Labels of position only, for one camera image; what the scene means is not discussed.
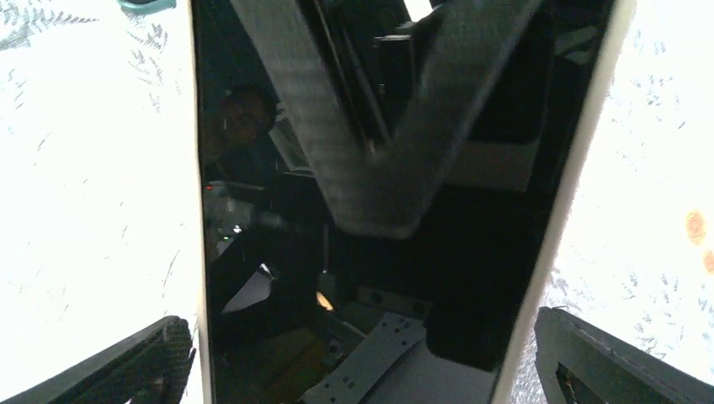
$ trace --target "orange spot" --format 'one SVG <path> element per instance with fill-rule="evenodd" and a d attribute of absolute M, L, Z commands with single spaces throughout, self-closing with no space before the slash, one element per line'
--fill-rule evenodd
<path fill-rule="evenodd" d="M 704 251 L 704 255 L 702 256 L 701 261 L 704 263 L 704 269 L 706 269 L 706 273 L 709 275 L 714 275 L 714 251 Z"/>
<path fill-rule="evenodd" d="M 700 246 L 706 238 L 706 221 L 698 210 L 692 210 L 685 219 L 687 237 L 695 246 Z"/>

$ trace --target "carbon fiber strap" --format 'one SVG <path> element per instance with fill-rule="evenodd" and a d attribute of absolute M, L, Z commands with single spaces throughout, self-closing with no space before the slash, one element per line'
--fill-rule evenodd
<path fill-rule="evenodd" d="M 395 141 L 369 151 L 334 85 L 315 4 L 232 0 L 253 39 L 337 225 L 409 237 L 449 172 L 541 0 L 455 0 L 434 38 Z"/>

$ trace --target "metal plate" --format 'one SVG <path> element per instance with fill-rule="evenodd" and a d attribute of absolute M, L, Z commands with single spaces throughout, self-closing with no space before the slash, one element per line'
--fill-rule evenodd
<path fill-rule="evenodd" d="M 367 339 L 321 384 L 302 397 L 305 404 L 359 404 L 377 381 L 426 331 L 421 322 L 388 313 Z"/>

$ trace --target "metal bracket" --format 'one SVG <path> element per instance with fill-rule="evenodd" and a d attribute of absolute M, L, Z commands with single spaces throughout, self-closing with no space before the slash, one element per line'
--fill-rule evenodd
<path fill-rule="evenodd" d="M 365 341 L 333 373 L 305 392 L 302 402 L 359 404 L 382 376 L 425 336 L 421 322 L 398 314 L 385 314 Z"/>

